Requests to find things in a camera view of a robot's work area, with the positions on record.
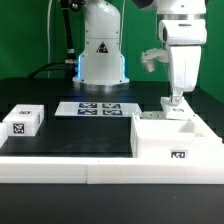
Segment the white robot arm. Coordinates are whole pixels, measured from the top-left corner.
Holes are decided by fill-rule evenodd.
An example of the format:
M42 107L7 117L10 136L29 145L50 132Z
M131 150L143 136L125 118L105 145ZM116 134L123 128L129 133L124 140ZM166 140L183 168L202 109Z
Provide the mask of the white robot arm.
M156 12L160 49L142 53L148 72L156 60L168 65L171 87L169 102L182 103L183 94L194 90L201 59L201 46L207 31L203 15L206 0L131 0L141 10ZM68 56L74 62L72 81L87 88L111 88L126 85L125 58L121 53L121 16L106 0L59 0L68 42ZM84 11L85 44L77 55L73 48L68 12Z

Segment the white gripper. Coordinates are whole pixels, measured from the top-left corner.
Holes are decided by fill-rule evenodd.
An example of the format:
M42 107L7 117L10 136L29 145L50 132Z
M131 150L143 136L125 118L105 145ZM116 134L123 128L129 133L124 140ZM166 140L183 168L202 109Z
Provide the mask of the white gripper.
M184 92L192 92L197 83L200 67L200 46L167 46L172 105L180 105Z

